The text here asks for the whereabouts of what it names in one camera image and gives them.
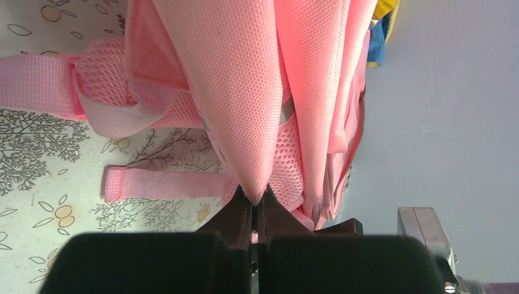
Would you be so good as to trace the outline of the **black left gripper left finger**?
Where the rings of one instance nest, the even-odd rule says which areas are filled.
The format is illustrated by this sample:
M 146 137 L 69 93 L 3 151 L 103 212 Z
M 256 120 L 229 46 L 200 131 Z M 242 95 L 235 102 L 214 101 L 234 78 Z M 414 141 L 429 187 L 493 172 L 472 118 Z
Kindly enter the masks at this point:
M 83 233 L 58 253 L 41 293 L 250 293 L 252 205 L 238 187 L 195 232 Z

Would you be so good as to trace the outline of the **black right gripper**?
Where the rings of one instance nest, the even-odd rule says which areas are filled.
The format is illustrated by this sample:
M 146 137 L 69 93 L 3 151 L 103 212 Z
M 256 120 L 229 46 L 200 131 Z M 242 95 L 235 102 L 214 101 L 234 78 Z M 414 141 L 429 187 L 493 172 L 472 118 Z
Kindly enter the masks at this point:
M 399 207 L 397 234 L 419 240 L 434 256 L 445 293 L 458 293 L 457 257 L 436 211 L 431 207 Z

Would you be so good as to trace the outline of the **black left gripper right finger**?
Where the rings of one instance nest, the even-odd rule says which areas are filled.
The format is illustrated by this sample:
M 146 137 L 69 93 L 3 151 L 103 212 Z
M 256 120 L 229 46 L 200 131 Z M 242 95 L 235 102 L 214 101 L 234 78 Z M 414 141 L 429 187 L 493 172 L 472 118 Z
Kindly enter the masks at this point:
M 315 233 L 277 200 L 258 203 L 260 293 L 442 293 L 436 262 L 416 239 Z

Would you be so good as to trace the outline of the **pink student backpack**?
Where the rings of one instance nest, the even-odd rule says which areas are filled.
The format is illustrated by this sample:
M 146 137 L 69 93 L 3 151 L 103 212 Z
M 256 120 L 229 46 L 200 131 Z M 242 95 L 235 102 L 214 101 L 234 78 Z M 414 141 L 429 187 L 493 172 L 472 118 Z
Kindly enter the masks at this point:
M 220 159 L 179 173 L 113 167 L 109 202 L 267 187 L 307 228 L 336 218 L 362 124 L 376 1 L 2 1 L 1 195 L 86 127 L 127 138 L 204 129 Z

